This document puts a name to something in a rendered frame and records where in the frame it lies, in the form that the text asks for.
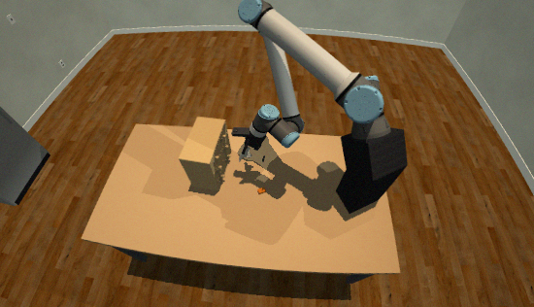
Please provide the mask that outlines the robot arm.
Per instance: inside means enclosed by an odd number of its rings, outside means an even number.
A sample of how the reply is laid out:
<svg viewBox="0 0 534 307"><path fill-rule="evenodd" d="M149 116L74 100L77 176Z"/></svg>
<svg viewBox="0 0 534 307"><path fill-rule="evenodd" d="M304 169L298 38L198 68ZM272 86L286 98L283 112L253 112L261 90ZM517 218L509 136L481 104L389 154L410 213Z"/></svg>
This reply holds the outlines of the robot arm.
<svg viewBox="0 0 534 307"><path fill-rule="evenodd" d="M378 77L352 73L267 4L263 0L242 0L238 15L243 22L258 30L264 39L283 118L275 106L263 105L250 128L233 127L232 136L261 138L269 132L285 148L300 137L304 121L300 118L284 51L333 92L334 100L354 121L351 130L353 139L374 139L390 133Z"/></svg>

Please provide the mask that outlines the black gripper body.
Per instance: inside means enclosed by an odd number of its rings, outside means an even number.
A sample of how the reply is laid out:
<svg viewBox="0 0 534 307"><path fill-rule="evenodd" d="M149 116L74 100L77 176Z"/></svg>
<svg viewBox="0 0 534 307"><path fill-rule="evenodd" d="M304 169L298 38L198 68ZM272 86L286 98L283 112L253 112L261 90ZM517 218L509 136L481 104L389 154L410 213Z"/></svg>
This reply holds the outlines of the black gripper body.
<svg viewBox="0 0 534 307"><path fill-rule="evenodd" d="M252 135L252 134L251 134ZM252 135L253 136L253 135ZM246 140L245 140L245 144L248 143L248 145L252 148L254 148L254 150L259 150L259 148L261 147L261 144L262 142L264 141L264 139L266 138L266 135L264 137L261 137L261 138L258 138L258 137L246 137Z"/></svg>

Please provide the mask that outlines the tan chest of drawers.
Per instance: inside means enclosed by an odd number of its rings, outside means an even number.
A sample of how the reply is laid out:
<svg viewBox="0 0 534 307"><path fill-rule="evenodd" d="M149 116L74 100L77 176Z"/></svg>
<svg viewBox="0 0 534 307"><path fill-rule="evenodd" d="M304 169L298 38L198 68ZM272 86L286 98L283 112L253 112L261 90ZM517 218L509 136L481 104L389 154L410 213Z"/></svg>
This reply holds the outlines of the tan chest of drawers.
<svg viewBox="0 0 534 307"><path fill-rule="evenodd" d="M193 124L179 161L194 187L220 190L211 160L224 123L225 119L197 117Z"/></svg>

